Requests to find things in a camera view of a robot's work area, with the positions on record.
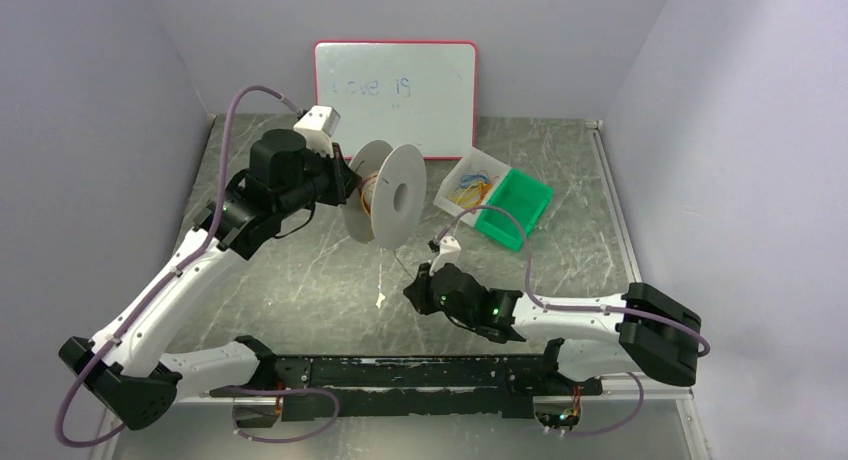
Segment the aluminium side rail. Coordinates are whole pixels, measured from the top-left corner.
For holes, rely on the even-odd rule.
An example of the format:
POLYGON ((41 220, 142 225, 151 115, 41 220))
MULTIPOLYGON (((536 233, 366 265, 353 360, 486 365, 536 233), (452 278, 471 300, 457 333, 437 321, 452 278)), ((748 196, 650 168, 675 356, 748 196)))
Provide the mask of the aluminium side rail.
POLYGON ((633 247, 630 232, 628 230, 622 206, 620 203, 614 176, 603 144, 601 121, 593 121, 593 128, 588 130, 598 166, 601 170, 602 184, 608 201, 610 215, 614 222, 614 228, 618 239, 619 248, 623 257, 625 272, 630 282, 641 282, 643 280, 639 268, 637 256, 633 247))

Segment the white perforated cable spool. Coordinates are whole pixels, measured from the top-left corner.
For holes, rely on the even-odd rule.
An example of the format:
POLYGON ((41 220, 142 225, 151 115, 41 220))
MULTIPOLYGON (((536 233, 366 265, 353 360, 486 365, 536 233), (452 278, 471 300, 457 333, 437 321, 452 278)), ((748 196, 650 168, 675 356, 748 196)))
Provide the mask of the white perforated cable spool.
POLYGON ((393 147, 374 140, 354 155, 350 167, 362 179, 341 207, 349 236, 388 250, 403 246, 424 207, 427 173, 422 153, 411 144, 393 147))

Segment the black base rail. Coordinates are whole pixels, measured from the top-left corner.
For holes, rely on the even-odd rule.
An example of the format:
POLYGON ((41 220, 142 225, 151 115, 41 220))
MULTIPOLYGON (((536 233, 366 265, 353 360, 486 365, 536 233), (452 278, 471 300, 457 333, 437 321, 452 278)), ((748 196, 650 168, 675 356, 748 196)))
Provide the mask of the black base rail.
POLYGON ((282 388, 284 422, 342 417, 499 414, 531 419, 541 397, 598 396, 602 383, 576 382, 543 354, 351 357, 280 355, 245 384, 282 388))

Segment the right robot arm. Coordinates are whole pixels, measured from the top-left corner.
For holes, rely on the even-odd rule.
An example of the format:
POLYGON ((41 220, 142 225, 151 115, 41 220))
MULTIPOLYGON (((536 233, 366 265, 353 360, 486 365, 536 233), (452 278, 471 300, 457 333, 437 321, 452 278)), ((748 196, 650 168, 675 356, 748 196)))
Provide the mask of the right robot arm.
POLYGON ((487 288, 451 263, 436 272, 423 263, 403 294, 416 312, 441 313, 494 343, 560 341, 558 372, 573 381, 641 372, 691 387, 707 350, 700 316, 647 283, 601 297, 533 299, 519 290, 487 288))

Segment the red framed whiteboard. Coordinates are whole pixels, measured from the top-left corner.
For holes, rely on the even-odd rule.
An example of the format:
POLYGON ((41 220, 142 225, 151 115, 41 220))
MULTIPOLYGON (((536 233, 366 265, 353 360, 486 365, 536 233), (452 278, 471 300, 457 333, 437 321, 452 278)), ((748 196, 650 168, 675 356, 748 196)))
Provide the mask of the red framed whiteboard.
POLYGON ((347 156, 372 140, 427 159, 463 157, 476 139, 478 49, 469 41, 324 40, 313 49, 316 102, 341 117, 347 156))

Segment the green plastic bin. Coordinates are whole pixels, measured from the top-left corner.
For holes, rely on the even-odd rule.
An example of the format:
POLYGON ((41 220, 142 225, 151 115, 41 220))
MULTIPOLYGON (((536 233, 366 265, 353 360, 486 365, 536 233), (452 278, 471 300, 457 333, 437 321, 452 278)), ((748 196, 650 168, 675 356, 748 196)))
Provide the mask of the green plastic bin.
MULTIPOLYGON (((508 212, 529 236, 542 214, 546 211, 554 189, 530 175, 510 170, 488 200, 488 205, 508 212)), ((513 222, 501 213, 490 209, 478 211, 474 227, 502 246, 519 251, 524 237, 513 222)))

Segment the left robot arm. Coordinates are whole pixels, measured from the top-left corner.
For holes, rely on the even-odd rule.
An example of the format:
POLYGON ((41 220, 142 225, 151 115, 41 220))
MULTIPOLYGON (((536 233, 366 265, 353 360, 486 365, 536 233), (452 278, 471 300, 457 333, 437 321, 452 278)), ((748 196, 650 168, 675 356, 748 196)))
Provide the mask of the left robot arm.
POLYGON ((129 430, 156 422, 175 402, 234 387, 280 384, 272 350, 250 335, 219 347, 167 355, 164 350, 201 300, 223 286, 266 242, 280 240, 283 221, 316 205, 339 206, 358 185, 341 148, 324 152, 304 134, 265 132, 184 237, 156 279, 109 326, 89 339, 71 337, 59 356, 129 430))

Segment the white plastic bin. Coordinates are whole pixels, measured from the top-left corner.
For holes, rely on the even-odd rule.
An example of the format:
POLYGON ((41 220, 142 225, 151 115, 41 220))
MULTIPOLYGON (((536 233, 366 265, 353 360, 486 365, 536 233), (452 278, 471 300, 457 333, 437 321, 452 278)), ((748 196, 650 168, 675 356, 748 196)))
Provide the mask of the white plastic bin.
POLYGON ((433 205, 449 215, 486 205, 511 171, 508 164, 471 148, 443 178, 433 205))

